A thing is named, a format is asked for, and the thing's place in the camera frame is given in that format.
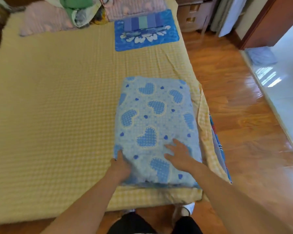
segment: pink striped pillow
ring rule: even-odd
[[[25,10],[20,36],[71,29],[77,28],[71,23],[64,9],[55,7],[46,1],[37,1],[30,4]]]
[[[109,21],[147,15],[166,9],[164,0],[114,0],[112,7],[105,8]]]

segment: forearm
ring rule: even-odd
[[[118,183],[106,174],[56,218],[43,234],[95,233]]]
[[[206,193],[230,233],[293,233],[287,224],[215,175],[205,165],[195,163],[190,173]]]

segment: white tile floor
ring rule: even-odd
[[[271,50],[278,60],[276,65],[251,68],[293,143],[293,26]],[[250,64],[244,51],[242,55]]]

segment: yellow checkered bedsheet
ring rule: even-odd
[[[176,17],[175,0],[166,0]],[[19,37],[12,14],[0,47],[0,223],[55,217],[94,185],[113,155],[124,77],[179,78],[191,87],[208,166],[214,152],[208,106],[180,41],[116,52],[114,23]],[[108,211],[200,200],[197,189],[119,187]]]

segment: hand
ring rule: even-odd
[[[117,152],[117,160],[112,158],[110,162],[111,165],[108,168],[106,175],[111,176],[113,181],[116,181],[118,184],[125,181],[130,175],[131,166],[125,161],[123,152],[119,150]]]
[[[177,139],[172,139],[172,141],[176,146],[166,144],[165,147],[174,152],[174,155],[172,156],[168,153],[165,153],[164,157],[170,161],[176,169],[191,173],[192,166],[196,164],[195,159],[190,156],[187,146],[185,146]]]

